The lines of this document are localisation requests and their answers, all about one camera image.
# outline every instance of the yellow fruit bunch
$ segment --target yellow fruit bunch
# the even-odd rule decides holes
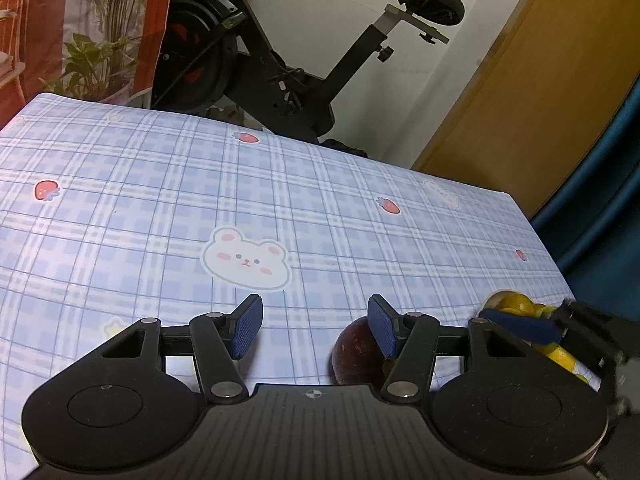
[[[515,314],[516,316],[548,318],[556,308],[542,303],[533,303],[527,296],[519,292],[509,292],[500,300],[496,309],[502,312],[508,312],[509,314]],[[555,343],[532,346],[565,370],[569,372],[574,371],[576,363],[575,357],[561,346]],[[587,382],[587,379],[582,375],[575,375],[584,382]]]
[[[556,308],[542,303],[533,303],[519,292],[510,292],[500,300],[496,309],[516,316],[549,317]]]

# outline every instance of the table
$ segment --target table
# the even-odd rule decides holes
[[[1,475],[33,465],[27,396],[142,317],[183,324],[249,293],[241,372],[330,381],[341,330],[381,294],[463,325],[499,289],[571,296],[507,194],[193,116],[41,94],[0,133]],[[196,386],[193,364],[168,372]],[[439,358],[434,385],[458,373]]]

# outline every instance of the black saddle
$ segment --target black saddle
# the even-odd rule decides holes
[[[407,12],[439,25],[457,25],[465,15],[460,0],[398,0]]]

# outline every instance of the blue gripper pad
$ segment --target blue gripper pad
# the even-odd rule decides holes
[[[394,318],[399,314],[379,294],[369,298],[367,321],[380,351],[385,357],[398,357],[398,342],[394,334]]]
[[[229,353],[232,359],[244,357],[262,326],[262,298],[250,294],[227,316],[229,322]]]
[[[549,343],[560,344],[562,341],[562,331],[549,319],[517,316],[494,308],[481,310],[478,317],[493,321],[507,332],[529,343],[548,345]]]

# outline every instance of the robotic hand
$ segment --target robotic hand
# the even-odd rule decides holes
[[[617,391],[636,324],[558,309],[563,344],[601,377],[596,393],[490,320],[441,326],[378,295],[367,319],[396,359],[379,393],[258,384],[252,395],[233,359],[260,329],[259,296],[188,326],[142,319],[27,400],[22,428],[40,462],[28,479],[636,477],[638,415]],[[199,393],[165,373],[166,356],[193,357]],[[463,372],[430,392],[437,356],[462,357]]]

